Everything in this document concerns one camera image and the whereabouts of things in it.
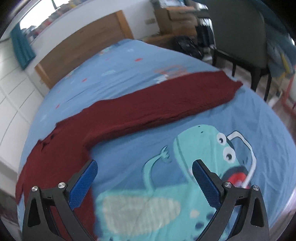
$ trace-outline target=teal curtain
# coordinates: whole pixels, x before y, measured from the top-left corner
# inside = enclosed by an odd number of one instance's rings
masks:
[[[12,45],[15,52],[15,56],[22,69],[25,69],[29,63],[36,57],[33,49],[28,43],[27,38],[20,29],[20,23],[18,23],[10,33],[12,39]]]

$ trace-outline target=cartoon eye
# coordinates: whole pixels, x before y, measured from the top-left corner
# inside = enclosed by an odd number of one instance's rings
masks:
[[[222,146],[225,146],[226,144],[226,136],[223,133],[217,134],[217,142],[221,144]]]
[[[226,146],[223,150],[223,158],[229,163],[234,163],[235,161],[235,151],[230,146]]]

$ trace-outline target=wall outlet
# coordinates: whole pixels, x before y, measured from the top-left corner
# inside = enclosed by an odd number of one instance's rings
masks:
[[[145,20],[145,24],[153,24],[155,23],[155,18],[150,18]]]

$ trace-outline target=gray chair back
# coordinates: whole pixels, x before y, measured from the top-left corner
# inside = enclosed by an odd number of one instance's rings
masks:
[[[247,0],[208,0],[215,43],[221,50],[255,67],[267,66],[263,16]]]

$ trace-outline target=metal screw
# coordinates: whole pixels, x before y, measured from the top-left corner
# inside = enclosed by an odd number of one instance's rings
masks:
[[[64,187],[66,186],[66,183],[59,183],[57,186],[58,186],[59,188],[64,188]]]
[[[36,192],[37,190],[38,190],[38,187],[37,187],[37,186],[33,186],[33,187],[32,187],[32,191],[33,191],[33,192]]]
[[[255,190],[255,191],[259,191],[259,187],[257,185],[253,185],[252,188]]]
[[[232,184],[231,184],[231,182],[225,182],[224,183],[224,186],[226,186],[227,188],[231,188],[232,187]]]

